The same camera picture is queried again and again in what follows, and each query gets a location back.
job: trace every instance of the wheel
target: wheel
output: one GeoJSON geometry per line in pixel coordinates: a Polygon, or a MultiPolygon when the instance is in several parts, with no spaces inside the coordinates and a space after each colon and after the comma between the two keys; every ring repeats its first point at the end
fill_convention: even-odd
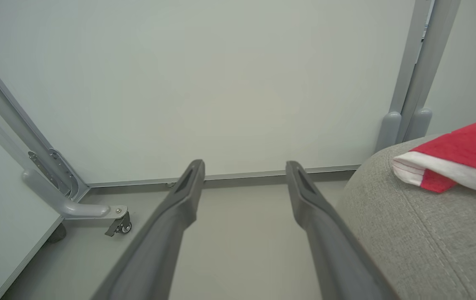
{"type": "Polygon", "coordinates": [[[128,233],[132,228],[133,228],[133,224],[129,222],[127,226],[121,228],[121,232],[128,233]]]}

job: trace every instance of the floor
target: floor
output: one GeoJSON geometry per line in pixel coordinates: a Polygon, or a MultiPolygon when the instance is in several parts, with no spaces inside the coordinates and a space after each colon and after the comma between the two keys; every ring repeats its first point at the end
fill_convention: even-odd
{"type": "MultiPolygon", "coordinates": [[[[332,205],[348,176],[342,179],[316,182],[332,205]]],[[[170,300],[321,298],[307,237],[293,220],[286,185],[248,180],[203,189],[198,219],[183,236],[170,300]]],[[[95,190],[84,203],[127,205],[131,232],[107,237],[103,233],[110,222],[65,220],[67,237],[45,245],[3,299],[90,298],[167,192],[95,190]]]]}

